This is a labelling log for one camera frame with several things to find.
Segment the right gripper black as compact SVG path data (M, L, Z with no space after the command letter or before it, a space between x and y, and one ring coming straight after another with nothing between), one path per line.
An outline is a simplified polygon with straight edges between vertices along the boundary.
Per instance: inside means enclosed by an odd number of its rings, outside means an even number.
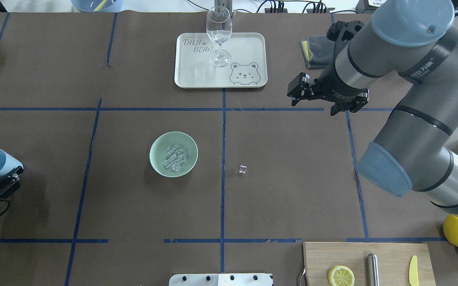
M291 105L296 106L301 100L325 100L334 103L330 115L339 112L358 112L369 101L368 89L355 89L342 82L338 76L329 73L326 77L310 78L306 73L299 73L288 85L287 96Z

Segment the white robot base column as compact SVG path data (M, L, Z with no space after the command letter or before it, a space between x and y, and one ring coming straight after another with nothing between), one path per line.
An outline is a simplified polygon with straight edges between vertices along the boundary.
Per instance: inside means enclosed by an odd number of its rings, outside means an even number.
M268 273L205 273L175 274L169 286L273 286L273 275Z

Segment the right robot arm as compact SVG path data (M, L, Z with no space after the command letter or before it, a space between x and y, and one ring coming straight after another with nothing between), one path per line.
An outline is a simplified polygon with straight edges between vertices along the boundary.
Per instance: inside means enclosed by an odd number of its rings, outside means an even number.
M291 105L333 102L330 114L358 112L368 88L396 71L412 83L359 161L360 174L401 197L422 193L458 215L458 155L445 143L458 128L458 29L450 0L387 0L311 80L289 83Z

